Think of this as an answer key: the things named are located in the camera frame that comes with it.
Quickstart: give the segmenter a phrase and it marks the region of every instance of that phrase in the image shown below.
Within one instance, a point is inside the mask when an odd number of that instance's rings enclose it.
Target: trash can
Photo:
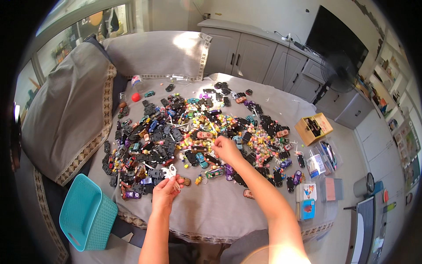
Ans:
[[[367,193],[372,193],[375,188],[372,173],[368,173],[365,177],[358,180],[353,185],[353,193],[356,197],[361,197]]]

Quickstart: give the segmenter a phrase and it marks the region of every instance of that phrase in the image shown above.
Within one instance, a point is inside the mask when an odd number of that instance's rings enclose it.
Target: stack of cards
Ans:
[[[315,200],[308,199],[296,204],[296,218],[298,221],[306,221],[315,216]]]
[[[317,185],[315,183],[301,183],[296,186],[296,202],[313,199],[317,200]]]

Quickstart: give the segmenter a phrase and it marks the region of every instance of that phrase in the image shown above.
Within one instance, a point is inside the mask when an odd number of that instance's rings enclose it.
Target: person's right hand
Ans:
[[[211,146],[211,149],[232,167],[236,162],[243,160],[243,156],[237,149],[235,142],[225,136],[219,136],[215,140],[214,146]]]

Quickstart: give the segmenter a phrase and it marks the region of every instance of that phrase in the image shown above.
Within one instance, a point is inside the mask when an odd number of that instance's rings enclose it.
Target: gray pillow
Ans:
[[[124,76],[162,79],[176,73],[200,81],[211,39],[193,31],[151,31],[109,38],[102,45]]]

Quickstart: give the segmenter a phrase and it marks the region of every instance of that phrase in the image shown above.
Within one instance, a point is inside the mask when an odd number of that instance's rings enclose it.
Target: countertop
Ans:
[[[281,45],[284,45],[286,47],[289,46],[288,41],[284,41],[281,36],[277,33],[267,31],[263,28],[259,28],[252,25],[246,25],[241,24],[237,22],[231,22],[226,20],[220,20],[220,19],[207,19],[197,24],[199,27],[215,27],[215,28],[221,28],[221,29],[227,29],[227,30],[233,30],[238,31],[250,35],[254,35],[261,38],[266,38],[268,40],[277,42]],[[290,42],[290,48],[294,51],[297,51],[306,57],[310,58],[311,60],[314,60],[318,63],[322,62],[322,59],[314,54],[312,54],[309,51],[301,50],[300,48],[296,47],[293,42]]]

